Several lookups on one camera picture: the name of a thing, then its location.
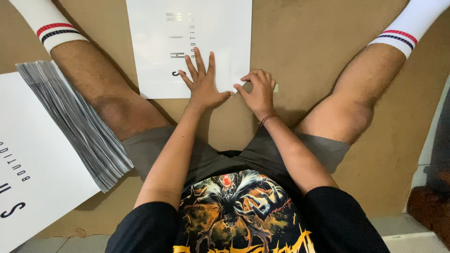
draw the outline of band t-shirt print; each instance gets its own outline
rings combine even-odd
[[[173,252],[315,252],[286,191],[252,170],[210,177],[184,192]]]

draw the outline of monster illustration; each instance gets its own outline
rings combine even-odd
[[[212,177],[193,185],[182,199],[181,208],[213,204],[217,216],[208,224],[208,228],[199,232],[196,252],[200,244],[206,239],[209,247],[215,244],[211,240],[213,227],[223,222],[226,227],[232,228],[241,220],[246,227],[245,240],[248,247],[252,245],[253,238],[259,237],[264,244],[264,252],[269,252],[268,242],[272,234],[253,222],[255,218],[262,222],[273,212],[283,209],[290,204],[286,192],[273,181],[261,176],[256,171],[242,171],[222,176]]]

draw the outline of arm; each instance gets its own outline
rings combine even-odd
[[[239,84],[234,87],[258,120],[261,121],[264,117],[274,114],[275,80],[270,74],[262,70],[255,70],[241,80],[251,81],[253,84],[253,91],[250,94]],[[274,140],[289,175],[304,194],[319,186],[338,187],[318,159],[279,117],[267,119],[264,127]]]
[[[194,48],[194,53],[198,72],[190,57],[185,56],[193,82],[183,71],[179,71],[191,90],[191,99],[180,123],[150,169],[139,192],[135,208],[144,203],[159,201],[169,203],[178,210],[200,117],[207,109],[217,106],[232,95],[229,91],[219,93],[214,86],[214,54],[210,53],[208,72],[206,72],[197,47]]]

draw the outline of gray shorts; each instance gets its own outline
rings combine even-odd
[[[174,129],[174,126],[154,128],[122,142],[126,154],[134,163],[142,181],[147,177]],[[350,148],[350,145],[346,143],[318,136],[300,134],[299,138],[330,173],[336,170],[336,166]],[[209,144],[196,140],[184,189],[211,176],[243,169],[256,170],[275,180],[283,188],[296,188],[275,142],[263,127],[259,128],[255,137],[239,155],[228,157],[229,155],[220,153]]]

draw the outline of hand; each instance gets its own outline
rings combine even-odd
[[[242,86],[235,84],[234,87],[241,94],[245,104],[255,114],[259,121],[265,116],[275,113],[274,109],[274,88],[275,80],[269,72],[262,69],[250,71],[250,73],[241,78],[241,81],[251,81],[253,90],[249,94]]]
[[[203,64],[202,56],[198,47],[194,47],[195,62],[197,63],[197,70],[192,64],[189,55],[185,55],[186,64],[188,65],[189,72],[192,76],[192,81],[185,75],[182,70],[178,72],[183,78],[184,82],[191,90],[191,98],[188,106],[200,110],[202,113],[209,108],[216,107],[225,102],[234,93],[226,91],[219,93],[214,85],[214,72],[216,70],[216,63],[214,59],[214,53],[209,53],[209,66],[208,72],[206,72],[205,64]]]

